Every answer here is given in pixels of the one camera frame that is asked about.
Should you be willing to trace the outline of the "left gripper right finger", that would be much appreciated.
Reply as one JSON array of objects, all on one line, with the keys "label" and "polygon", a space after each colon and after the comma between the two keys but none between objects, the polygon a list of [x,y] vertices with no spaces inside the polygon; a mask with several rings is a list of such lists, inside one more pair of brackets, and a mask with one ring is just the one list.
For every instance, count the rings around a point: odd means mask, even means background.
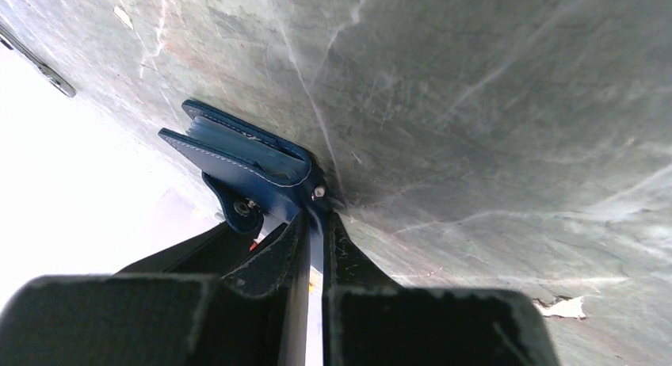
[{"label": "left gripper right finger", "polygon": [[330,213],[323,236],[326,365],[556,365],[530,298],[501,288],[395,282]]}]

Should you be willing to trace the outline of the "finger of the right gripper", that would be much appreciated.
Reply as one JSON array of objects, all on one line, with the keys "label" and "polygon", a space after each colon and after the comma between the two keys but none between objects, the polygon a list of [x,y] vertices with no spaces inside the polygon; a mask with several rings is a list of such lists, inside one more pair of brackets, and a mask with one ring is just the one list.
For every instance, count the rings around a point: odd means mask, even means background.
[{"label": "finger of the right gripper", "polygon": [[263,254],[283,233],[284,223],[270,231],[254,251],[250,245],[262,229],[240,234],[224,222],[193,238],[142,258],[117,273],[216,274],[219,276],[257,276],[277,269]]}]

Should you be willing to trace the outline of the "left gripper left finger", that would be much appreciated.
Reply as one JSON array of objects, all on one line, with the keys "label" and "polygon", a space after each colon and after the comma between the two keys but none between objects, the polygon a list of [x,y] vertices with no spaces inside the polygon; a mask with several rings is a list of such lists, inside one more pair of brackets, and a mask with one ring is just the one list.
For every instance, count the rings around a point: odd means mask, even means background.
[{"label": "left gripper left finger", "polygon": [[298,213],[225,276],[41,276],[1,315],[4,365],[301,365],[308,220]]}]

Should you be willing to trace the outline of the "blue leather card holder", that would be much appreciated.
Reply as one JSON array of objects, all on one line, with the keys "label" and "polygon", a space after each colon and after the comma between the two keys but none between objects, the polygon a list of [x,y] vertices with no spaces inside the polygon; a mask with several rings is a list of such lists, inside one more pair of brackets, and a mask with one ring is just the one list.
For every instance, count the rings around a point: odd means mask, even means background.
[{"label": "blue leather card holder", "polygon": [[158,135],[201,171],[229,226],[249,234],[262,227],[264,218],[288,223],[306,212],[311,265],[322,273],[331,206],[325,174],[314,155],[204,102],[188,99],[181,107],[191,119],[186,132],[163,128]]}]

